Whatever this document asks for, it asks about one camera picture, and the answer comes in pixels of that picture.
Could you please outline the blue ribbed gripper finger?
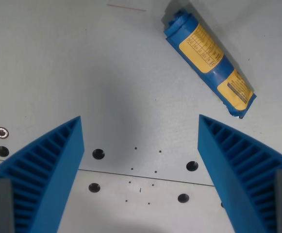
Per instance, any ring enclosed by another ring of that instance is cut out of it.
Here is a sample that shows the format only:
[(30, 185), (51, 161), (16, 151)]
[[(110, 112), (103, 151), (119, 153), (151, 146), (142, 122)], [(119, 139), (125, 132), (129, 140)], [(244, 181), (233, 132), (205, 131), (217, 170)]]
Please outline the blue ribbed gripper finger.
[(57, 232), (83, 154), (77, 116), (0, 163), (0, 178), (12, 184), (17, 233)]
[(199, 116), (198, 151), (236, 233), (277, 232), (275, 174), (282, 154), (210, 117)]

